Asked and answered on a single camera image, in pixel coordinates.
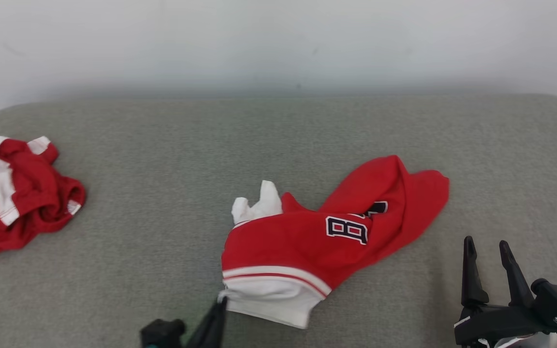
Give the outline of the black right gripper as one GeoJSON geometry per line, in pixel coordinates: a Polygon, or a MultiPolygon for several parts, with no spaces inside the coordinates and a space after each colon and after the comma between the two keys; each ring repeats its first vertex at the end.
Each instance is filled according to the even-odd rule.
{"type": "Polygon", "coordinates": [[[534,302],[533,293],[508,242],[501,240],[499,250],[511,301],[508,306],[488,306],[489,296],[478,273],[473,238],[464,238],[461,290],[464,308],[454,326],[454,339],[459,346],[475,347],[480,339],[495,344],[504,338],[550,332],[550,328],[530,309],[534,302]]]}

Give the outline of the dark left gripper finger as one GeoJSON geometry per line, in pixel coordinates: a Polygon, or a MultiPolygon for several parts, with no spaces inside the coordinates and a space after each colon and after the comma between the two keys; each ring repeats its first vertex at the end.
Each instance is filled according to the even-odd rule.
{"type": "Polygon", "coordinates": [[[220,297],[205,314],[188,340],[188,348],[220,348],[225,332],[229,299],[220,297]]]}

